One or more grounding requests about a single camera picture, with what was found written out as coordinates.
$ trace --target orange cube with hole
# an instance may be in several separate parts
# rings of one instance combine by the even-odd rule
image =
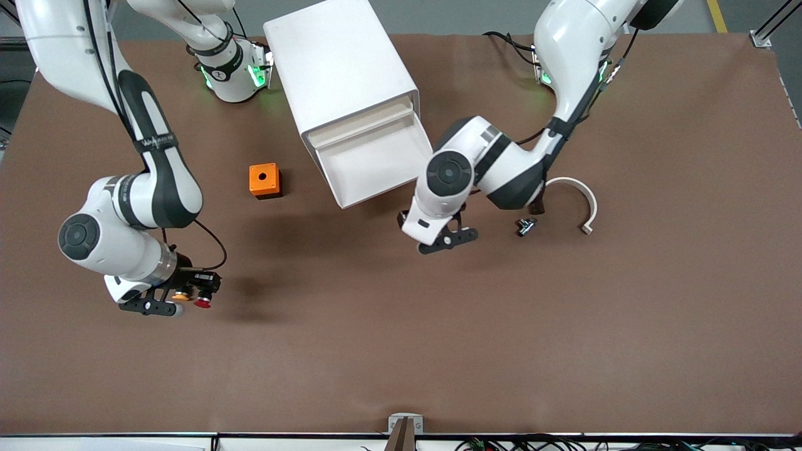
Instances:
[[[249,171],[250,192],[257,199],[274,199],[282,192],[282,173],[275,163],[253,165]]]

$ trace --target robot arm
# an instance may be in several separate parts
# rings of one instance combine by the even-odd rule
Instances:
[[[63,223],[61,251],[105,274],[112,298],[127,310],[180,313],[179,306],[153,298],[156,287],[163,298],[170,288],[184,285],[211,296],[219,287],[216,274],[192,269],[186,257],[145,232],[188,226],[203,197],[152,89],[119,52],[106,2],[22,0],[18,11],[43,77],[69,96],[119,113],[146,166],[142,173],[96,181],[81,210]],[[191,283],[197,274],[208,278]]]
[[[681,3],[551,2],[535,26],[534,47],[557,97],[552,119],[531,151],[479,116],[458,121],[446,132],[417,179],[409,211],[399,216],[402,231],[421,243],[421,253],[455,245],[451,243],[455,232],[447,224],[464,208],[470,185],[486,193],[499,209],[522,209],[535,201],[545,187],[547,172],[599,89],[602,64],[624,22],[653,27]],[[452,176],[457,169],[462,175]]]
[[[200,61],[207,84],[221,100],[243,102],[267,86],[273,54],[260,43],[237,39],[218,17],[236,0],[128,0],[138,13],[175,31]]]

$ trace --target brown mat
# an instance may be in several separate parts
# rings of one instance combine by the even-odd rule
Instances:
[[[497,39],[393,40],[432,140],[475,114],[520,139],[552,112]],[[0,168],[3,433],[370,432],[396,411],[432,432],[800,429],[802,134],[745,35],[639,39],[550,174],[597,194],[591,236],[570,187],[523,239],[474,196],[479,240],[427,257],[395,224],[411,185],[340,210],[283,94],[224,104],[183,47],[123,45],[229,248],[221,292],[143,318],[59,253],[90,184],[141,163],[113,115],[38,77]],[[289,194],[256,201],[267,161]],[[169,236],[220,257],[196,227]]]

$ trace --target black cable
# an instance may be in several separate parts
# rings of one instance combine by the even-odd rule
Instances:
[[[460,448],[462,448],[463,446],[467,445],[468,443],[471,443],[471,441],[470,440],[463,440],[459,445],[456,446],[456,448],[454,448],[454,451],[460,451]]]
[[[240,30],[242,30],[242,37],[247,39],[248,34],[245,33],[245,27],[242,26],[242,21],[240,20],[240,15],[237,13],[237,8],[232,8],[232,11],[234,11],[234,17],[237,18],[237,22],[239,22],[240,24]]]
[[[8,14],[9,17],[11,17],[16,23],[19,23],[19,18],[16,15],[14,15],[14,13],[12,13],[8,8],[6,8],[2,3],[0,3],[0,8],[2,8],[6,12],[6,14]]]
[[[570,438],[563,437],[562,440],[571,448],[571,449],[581,449],[582,451],[588,451],[587,448],[582,443],[575,441]]]
[[[509,45],[518,47],[521,50],[532,51],[531,47],[527,47],[524,44],[515,42],[512,39],[512,35],[509,34],[509,33],[507,33],[506,35],[503,35],[503,34],[499,33],[498,31],[488,31],[487,33],[482,33],[482,36],[497,36],[499,38],[502,38],[504,41],[507,41],[507,44],[509,44]]]
[[[206,231],[206,233],[207,233],[207,234],[209,234],[209,236],[211,236],[212,238],[214,238],[214,241],[216,241],[216,242],[217,242],[217,244],[220,246],[220,249],[223,251],[223,261],[222,261],[222,262],[220,262],[220,263],[217,263],[215,266],[210,266],[210,267],[208,267],[208,268],[201,268],[201,269],[200,269],[200,270],[202,270],[202,271],[214,271],[214,270],[216,270],[217,268],[219,268],[219,267],[221,267],[221,266],[223,266],[223,265],[225,264],[226,260],[228,260],[228,259],[229,259],[229,253],[228,253],[228,252],[226,252],[226,250],[225,250],[225,246],[223,246],[223,242],[221,242],[221,241],[220,241],[220,239],[217,237],[217,235],[215,235],[215,234],[214,234],[214,232],[213,232],[213,231],[209,230],[209,228],[208,228],[208,227],[206,227],[205,225],[201,224],[201,222],[200,222],[200,221],[198,221],[197,219],[196,219],[195,221],[193,221],[193,222],[195,222],[196,224],[198,224],[198,225],[199,225],[199,226],[200,226],[200,227],[201,227],[203,230],[205,230],[205,231]]]
[[[497,441],[488,441],[488,443],[492,444],[493,446],[495,446],[496,448],[500,449],[501,451],[509,451],[501,443],[499,443]]]
[[[777,11],[775,11],[775,12],[774,12],[774,14],[772,14],[772,16],[771,16],[770,18],[768,18],[768,20],[767,20],[767,21],[766,21],[766,22],[765,22],[765,23],[764,23],[764,24],[763,24],[763,25],[762,25],[760,28],[758,28],[758,29],[757,29],[757,31],[755,32],[755,34],[756,34],[756,35],[759,35],[759,34],[760,34],[760,32],[761,32],[761,31],[763,31],[763,28],[765,28],[765,27],[766,27],[766,26],[769,24],[769,22],[771,22],[772,20],[774,20],[774,18],[775,18],[775,17],[777,17],[777,15],[778,15],[779,13],[781,13],[781,12],[782,12],[782,11],[785,9],[785,7],[786,7],[786,6],[788,6],[789,4],[791,4],[791,2],[793,2],[793,0],[787,0],[787,1],[785,2],[785,4],[784,4],[784,5],[782,5],[782,6],[781,6],[781,7],[780,7],[780,8],[779,8]]]
[[[518,144],[518,145],[526,144],[529,141],[534,140],[538,136],[542,135],[543,131],[545,131],[545,128],[541,128],[541,130],[539,132],[535,133],[534,135],[530,136],[529,138],[525,138],[525,139],[520,140],[520,141],[515,141],[515,144]]]
[[[791,17],[791,14],[794,14],[796,10],[800,8],[800,6],[802,6],[802,3],[797,3],[796,6],[794,6],[794,9],[792,9],[790,13],[788,13],[785,17],[783,17],[782,20],[780,20],[776,25],[774,25],[774,28],[770,29],[768,33],[766,33],[766,36],[769,36],[771,33],[774,33],[774,30],[780,27],[780,25],[782,25],[783,22],[785,22],[789,17]]]
[[[122,113],[120,116],[120,120],[123,121],[123,126],[125,130],[128,132],[128,135],[131,137],[131,140],[136,140],[136,135],[134,134],[134,128],[131,126],[131,121],[128,119],[128,112],[125,110],[125,104],[123,103],[123,94],[119,89],[119,78],[117,77],[117,63],[114,60],[114,43],[111,39],[111,32],[106,31],[106,36],[108,40],[108,58],[111,61],[111,77],[114,81],[114,90],[117,94],[117,102],[119,104],[119,111]]]
[[[217,40],[218,40],[218,41],[220,41],[221,43],[224,43],[224,42],[225,42],[225,40],[224,40],[224,39],[221,39],[221,37],[220,37],[220,36],[218,36],[218,35],[215,35],[215,34],[214,34],[214,33],[213,33],[213,32],[212,32],[212,31],[211,31],[209,28],[206,28],[206,25],[204,25],[203,21],[201,21],[201,18],[199,18],[199,17],[198,17],[198,16],[197,16],[195,13],[193,13],[193,12],[192,12],[192,10],[190,10],[190,9],[189,9],[189,7],[188,7],[188,6],[186,6],[186,4],[184,4],[184,0],[176,0],[176,1],[177,1],[177,2],[178,2],[180,5],[181,5],[181,6],[183,6],[185,10],[187,10],[187,12],[189,13],[189,15],[191,15],[191,16],[192,16],[192,18],[194,18],[195,20],[197,20],[197,21],[198,21],[198,24],[200,24],[200,26],[202,26],[204,30],[208,31],[210,35],[214,36],[214,37],[215,37],[215,39],[217,39]]]
[[[638,32],[640,30],[640,28],[635,28],[635,32],[632,34],[632,39],[630,39],[630,44],[626,46],[626,50],[624,50],[624,56],[622,56],[621,59],[626,59],[626,56],[630,54],[630,50],[632,50],[632,44],[635,43],[635,38],[638,37]]]
[[[505,36],[505,35],[499,33],[498,31],[488,31],[487,33],[484,33],[482,35],[483,36],[498,36],[499,38],[502,38],[507,44],[511,45],[512,48],[515,49],[515,52],[518,54],[518,56],[520,56],[521,59],[523,59],[524,61],[526,61],[529,64],[532,64],[533,66],[537,65],[537,63],[535,63],[531,59],[525,57],[524,54],[522,54],[520,52],[520,50],[519,50],[519,49],[522,49],[522,50],[532,51],[532,48],[531,47],[527,47],[524,44],[520,44],[520,43],[515,42],[514,40],[512,40],[512,36],[509,33],[507,33],[507,35]]]
[[[123,119],[123,112],[120,111],[119,105],[114,98],[114,92],[111,90],[111,85],[108,82],[106,67],[103,65],[103,60],[100,58],[100,47],[98,46],[97,37],[95,36],[95,26],[92,24],[92,14],[89,9],[89,0],[83,0],[83,14],[87,18],[87,28],[89,30],[89,38],[91,39],[92,43],[92,50],[95,52],[95,58],[97,59],[98,66],[100,67],[100,74],[103,76],[103,83],[106,85],[106,91],[108,92],[108,96],[111,97],[111,103],[114,104],[114,109],[117,111],[117,116],[119,116],[119,119],[123,121],[123,126],[130,135],[131,131],[128,130],[126,121]]]

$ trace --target green led light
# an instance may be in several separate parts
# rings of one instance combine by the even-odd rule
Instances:
[[[200,73],[202,73],[203,78],[206,79],[206,87],[208,87],[209,89],[214,89],[212,87],[212,82],[209,81],[209,76],[206,74],[206,69],[204,69],[203,66],[200,67]]]
[[[253,84],[255,84],[256,87],[265,86],[265,76],[261,75],[262,69],[259,67],[248,66],[248,72],[251,74]]]

